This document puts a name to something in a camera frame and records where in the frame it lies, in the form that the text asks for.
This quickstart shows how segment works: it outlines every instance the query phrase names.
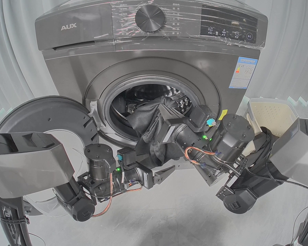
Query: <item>energy label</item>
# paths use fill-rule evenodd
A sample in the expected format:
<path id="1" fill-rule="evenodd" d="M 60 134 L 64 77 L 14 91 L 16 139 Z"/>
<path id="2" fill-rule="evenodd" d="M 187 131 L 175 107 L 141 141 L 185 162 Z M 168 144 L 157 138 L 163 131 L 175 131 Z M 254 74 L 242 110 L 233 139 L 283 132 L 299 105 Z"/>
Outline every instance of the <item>energy label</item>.
<path id="1" fill-rule="evenodd" d="M 247 88 L 257 62 L 255 58 L 238 57 L 229 88 Z"/>

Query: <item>blue connector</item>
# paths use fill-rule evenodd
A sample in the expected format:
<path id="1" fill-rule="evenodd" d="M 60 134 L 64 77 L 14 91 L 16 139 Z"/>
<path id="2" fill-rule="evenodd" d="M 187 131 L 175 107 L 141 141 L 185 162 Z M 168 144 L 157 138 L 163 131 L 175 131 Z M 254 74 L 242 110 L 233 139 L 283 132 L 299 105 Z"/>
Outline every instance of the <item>blue connector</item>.
<path id="1" fill-rule="evenodd" d="M 209 127 L 212 127 L 212 126 L 214 126 L 215 124 L 216 124 L 216 121 L 215 121 L 213 118 L 210 118 L 210 119 L 207 120 L 207 125 L 208 125 Z"/>
<path id="2" fill-rule="evenodd" d="M 201 167 L 202 169 L 205 169 L 206 166 L 207 166 L 207 164 L 206 164 L 205 162 L 201 163 L 201 165 L 200 165 L 200 167 Z"/>

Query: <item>control knob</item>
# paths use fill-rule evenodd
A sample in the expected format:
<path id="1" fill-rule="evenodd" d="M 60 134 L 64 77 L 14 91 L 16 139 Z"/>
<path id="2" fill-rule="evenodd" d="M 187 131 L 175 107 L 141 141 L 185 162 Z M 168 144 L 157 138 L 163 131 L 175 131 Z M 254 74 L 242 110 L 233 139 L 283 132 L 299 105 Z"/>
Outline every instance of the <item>control knob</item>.
<path id="1" fill-rule="evenodd" d="M 157 6 L 145 5 L 136 12 L 135 22 L 141 30 L 153 32 L 164 25 L 164 13 Z"/>

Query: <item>play pause button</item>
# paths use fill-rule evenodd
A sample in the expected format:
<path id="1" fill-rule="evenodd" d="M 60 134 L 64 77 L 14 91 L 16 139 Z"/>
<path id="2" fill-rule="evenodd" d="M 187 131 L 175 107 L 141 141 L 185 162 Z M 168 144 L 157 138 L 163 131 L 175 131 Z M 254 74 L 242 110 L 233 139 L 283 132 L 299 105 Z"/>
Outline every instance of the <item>play pause button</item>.
<path id="1" fill-rule="evenodd" d="M 247 34 L 246 34 L 246 38 L 247 38 L 248 40 L 252 40 L 252 38 L 253 38 L 252 33 L 247 33 Z"/>

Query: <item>laundry basket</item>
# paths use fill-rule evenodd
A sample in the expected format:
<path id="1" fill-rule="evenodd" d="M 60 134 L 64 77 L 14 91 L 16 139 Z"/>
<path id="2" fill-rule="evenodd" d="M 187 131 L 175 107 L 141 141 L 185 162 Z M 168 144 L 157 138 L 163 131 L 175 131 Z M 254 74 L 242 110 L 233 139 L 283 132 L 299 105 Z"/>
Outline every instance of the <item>laundry basket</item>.
<path id="1" fill-rule="evenodd" d="M 299 117 L 289 102 L 273 98 L 251 98 L 248 102 L 248 114 L 245 115 L 250 118 L 254 128 L 256 125 L 266 127 L 278 137 Z"/>

